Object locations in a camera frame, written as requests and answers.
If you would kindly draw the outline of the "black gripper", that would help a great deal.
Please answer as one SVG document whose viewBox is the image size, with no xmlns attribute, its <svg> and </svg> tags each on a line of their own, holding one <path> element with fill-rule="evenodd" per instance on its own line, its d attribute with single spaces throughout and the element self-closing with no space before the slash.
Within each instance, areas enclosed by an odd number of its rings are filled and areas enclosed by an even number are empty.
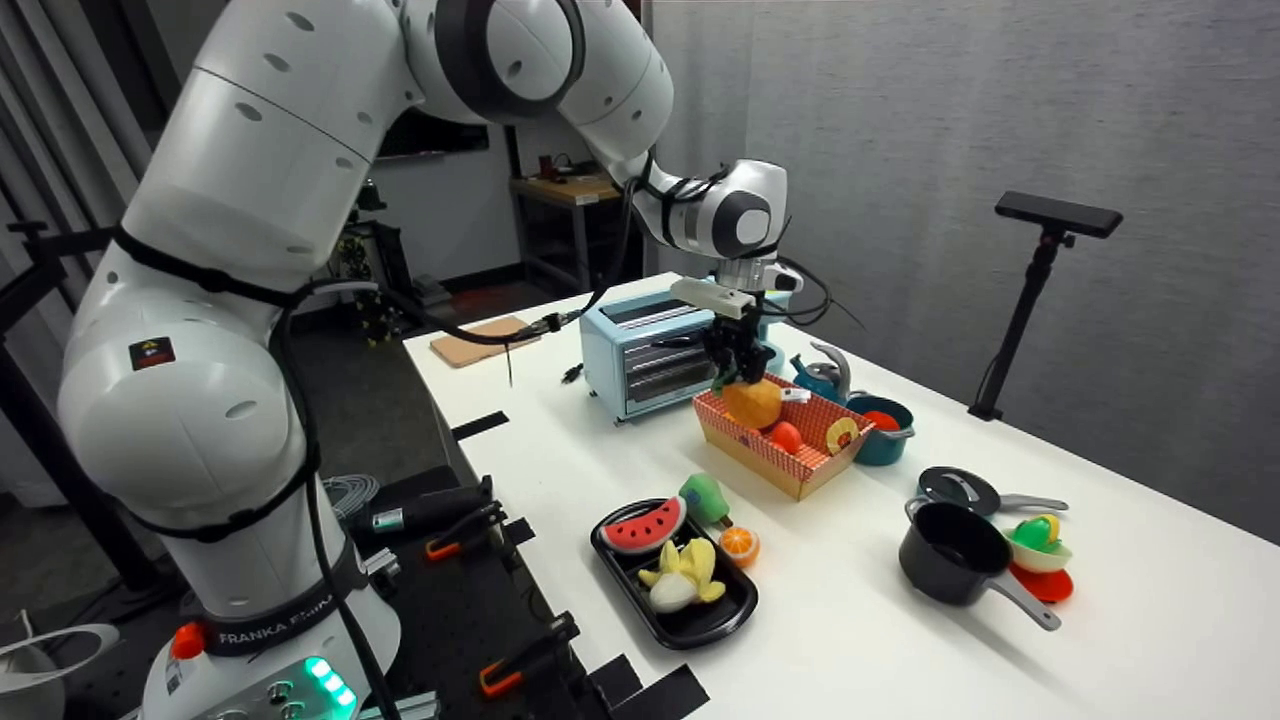
<svg viewBox="0 0 1280 720">
<path fill-rule="evenodd" d="M 739 322 L 716 315 L 704 332 L 704 351 L 716 366 L 716 393 L 754 378 L 755 384 L 774 371 L 774 349 L 762 341 L 762 307 L 747 305 Z"/>
</svg>

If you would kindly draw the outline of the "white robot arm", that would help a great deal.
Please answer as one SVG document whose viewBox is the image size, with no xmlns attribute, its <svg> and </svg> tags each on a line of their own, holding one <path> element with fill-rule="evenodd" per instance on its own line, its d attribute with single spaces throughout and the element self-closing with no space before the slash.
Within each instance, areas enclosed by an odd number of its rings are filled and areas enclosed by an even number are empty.
<svg viewBox="0 0 1280 720">
<path fill-rule="evenodd" d="M 234 0 L 75 307 L 57 419 L 83 475 L 161 535 L 202 649 L 166 644 L 135 720 L 345 720 L 386 697 L 397 609 L 322 487 L 283 322 L 317 289 L 388 127 L 555 116 L 644 230 L 722 264 L 704 301 L 755 378 L 788 171 L 658 160 L 671 76 L 619 0 Z"/>
</svg>

